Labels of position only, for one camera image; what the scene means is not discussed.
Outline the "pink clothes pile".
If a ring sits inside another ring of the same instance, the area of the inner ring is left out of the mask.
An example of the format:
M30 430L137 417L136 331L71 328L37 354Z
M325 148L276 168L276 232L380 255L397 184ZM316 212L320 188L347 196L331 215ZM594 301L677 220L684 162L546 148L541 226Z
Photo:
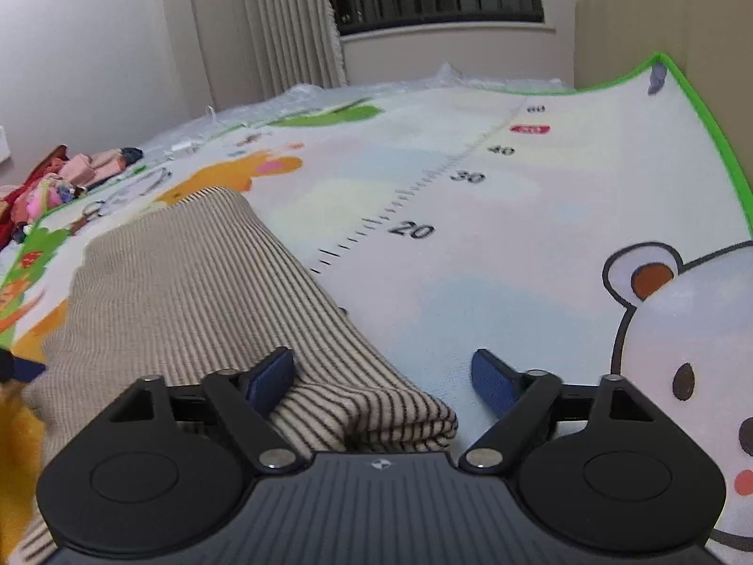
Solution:
M1 247L23 227L122 174L143 156L140 148L124 147L69 157L68 147L59 145L23 184L1 188Z

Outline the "beige striped knit garment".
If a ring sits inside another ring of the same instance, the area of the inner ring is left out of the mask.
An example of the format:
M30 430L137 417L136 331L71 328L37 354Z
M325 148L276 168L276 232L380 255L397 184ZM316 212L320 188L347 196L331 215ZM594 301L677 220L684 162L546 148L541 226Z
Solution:
M51 460L139 376L189 385L277 347L297 378L272 423L303 455L447 446L452 408L404 378L273 236L244 196L210 187L93 240L46 367L23 394Z

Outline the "cartoon animal play mat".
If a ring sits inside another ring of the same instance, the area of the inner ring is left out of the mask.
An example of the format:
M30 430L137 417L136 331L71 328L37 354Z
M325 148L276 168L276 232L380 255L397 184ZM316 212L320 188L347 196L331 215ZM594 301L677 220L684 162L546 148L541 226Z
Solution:
M46 366L87 246L210 187L244 196L456 435L254 475L201 390L218 370L147 374L45 460L11 381L8 563L751 561L752 193L670 57L583 92L271 102L38 219L1 276L1 349ZM552 436L507 473L458 465L497 420L480 348L563 381Z

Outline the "beige pleated curtain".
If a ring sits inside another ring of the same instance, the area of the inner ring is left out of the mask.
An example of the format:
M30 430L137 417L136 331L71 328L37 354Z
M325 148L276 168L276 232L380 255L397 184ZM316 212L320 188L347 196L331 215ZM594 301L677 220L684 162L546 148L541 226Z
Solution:
M341 36L330 0L242 0L263 97L296 84L347 84Z

